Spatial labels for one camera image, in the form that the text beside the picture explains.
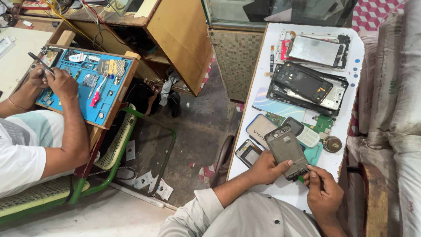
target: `white shirt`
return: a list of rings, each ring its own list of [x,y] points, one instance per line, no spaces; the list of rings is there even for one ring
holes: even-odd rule
[[[212,189],[195,195],[167,218],[158,237],[320,237],[302,210],[270,195],[246,192],[225,209]]]
[[[0,118],[0,198],[74,172],[40,180],[45,168],[44,147],[61,147],[63,132],[63,116],[50,110]]]

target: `hand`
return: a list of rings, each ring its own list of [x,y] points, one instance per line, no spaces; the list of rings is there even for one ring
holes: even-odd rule
[[[307,195],[307,203],[317,223],[323,224],[335,222],[336,211],[342,202],[344,191],[335,182],[332,174],[325,169],[308,165],[310,172],[304,175],[304,184],[310,185]]]
[[[53,92],[60,98],[61,102],[65,102],[76,98],[79,84],[71,77],[65,70],[53,67],[55,77],[49,72],[45,71],[47,75],[48,85]]]
[[[47,88],[48,82],[47,79],[43,77],[43,68],[44,66],[38,65],[32,69],[31,73],[29,74],[28,83],[40,88]]]
[[[272,152],[264,150],[254,165],[245,172],[245,175],[249,176],[254,185],[269,184],[287,172],[292,164],[292,160],[286,160],[275,165]]]

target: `white table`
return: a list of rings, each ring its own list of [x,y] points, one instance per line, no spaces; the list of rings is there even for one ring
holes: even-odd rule
[[[269,88],[271,79],[270,77],[265,77],[264,74],[269,72],[270,46],[273,45],[276,47],[279,35],[283,30],[293,30],[296,32],[346,34],[351,37],[348,62],[345,71],[331,72],[320,70],[321,72],[327,72],[330,74],[346,77],[347,81],[349,82],[348,89],[346,90],[343,98],[341,110],[339,111],[339,115],[336,117],[336,122],[330,133],[330,135],[336,136],[341,140],[342,149],[336,153],[329,153],[323,150],[317,164],[317,166],[324,168],[328,172],[332,173],[335,180],[338,181],[342,160],[344,157],[347,133],[351,122],[352,107],[357,93],[361,65],[364,57],[364,44],[359,38],[357,32],[350,28],[319,27],[281,23],[269,23],[267,25],[264,41],[260,49],[260,55],[254,71],[253,80],[251,82],[251,87],[242,116],[239,134],[235,141],[234,151],[236,151],[246,139],[249,139],[249,134],[245,130],[246,127],[258,114],[265,114],[265,111],[254,109],[252,108],[252,105],[258,89],[260,87],[267,89]],[[308,123],[310,125],[316,125],[316,121],[312,119],[314,115],[318,115],[318,113],[312,110],[306,110],[302,122]],[[232,156],[233,157],[231,158],[231,164],[228,173],[229,180],[247,170],[247,167],[238,159],[238,157],[234,155],[234,153]],[[309,189],[305,187],[300,181],[287,181],[282,175],[272,185],[259,185],[252,188],[252,191],[270,194],[277,199],[288,202],[301,210],[305,210],[306,212],[311,213],[307,205],[307,194]]]
[[[0,91],[3,91],[0,102],[12,94],[33,63],[28,52],[38,55],[53,33],[9,27],[2,30],[0,39],[6,35],[15,37],[16,41],[15,46],[0,59]]]

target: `bare foot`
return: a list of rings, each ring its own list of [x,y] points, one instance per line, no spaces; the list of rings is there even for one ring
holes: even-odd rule
[[[147,78],[145,78],[144,82],[146,83],[146,85],[148,85],[151,90],[154,92],[154,95],[152,95],[151,97],[149,97],[148,99],[148,109],[146,110],[145,115],[149,115],[151,113],[151,109],[152,109],[152,104],[154,103],[155,99],[157,98],[157,95],[159,93],[159,89],[155,88],[155,86],[153,85],[153,83],[151,81],[149,81]]]

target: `blue silicone repair mat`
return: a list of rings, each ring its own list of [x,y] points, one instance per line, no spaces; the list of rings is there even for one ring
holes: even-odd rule
[[[66,55],[69,55],[67,53],[69,50],[71,49],[64,50],[63,54],[60,57],[60,60],[57,62],[56,67],[60,69],[70,70],[72,72],[72,77],[75,77],[77,71],[80,68],[82,68],[80,75],[76,80],[79,83],[78,99],[79,99],[80,110],[82,111],[82,115],[85,120],[91,121],[99,125],[103,125],[105,122],[105,118],[107,117],[109,110],[111,108],[111,105],[117,96],[117,92],[123,84],[123,79],[128,72],[131,61],[128,59],[124,59],[122,57],[117,57],[117,56],[109,56],[109,55],[103,55],[103,54],[88,53],[88,52],[79,51],[79,50],[71,50],[70,52],[72,52],[73,54],[75,53],[79,54],[83,52],[84,54],[87,55],[87,57],[83,62],[70,62],[70,61],[65,60],[67,58]],[[96,102],[96,105],[94,107],[91,107],[89,105],[91,104],[91,100],[95,94],[96,88],[99,87],[99,84],[101,84],[103,80],[102,73],[100,75],[98,74],[98,67],[99,67],[99,61],[97,61],[98,58],[105,59],[105,60],[108,60],[108,59],[125,60],[125,72],[124,72],[124,75],[121,77],[115,76],[113,79],[111,79],[110,76],[108,76],[106,78],[106,81],[104,82],[104,84],[102,85],[99,91],[99,100]],[[83,81],[87,74],[99,76],[96,87],[94,88],[94,91],[90,99],[88,99],[88,97],[89,97],[89,93],[91,92],[92,87],[83,85]],[[51,107],[51,108],[55,108],[57,110],[63,111],[62,106],[59,105],[58,96],[52,93],[50,88],[44,89],[44,91],[38,97],[37,102],[45,105],[45,107],[47,108]]]

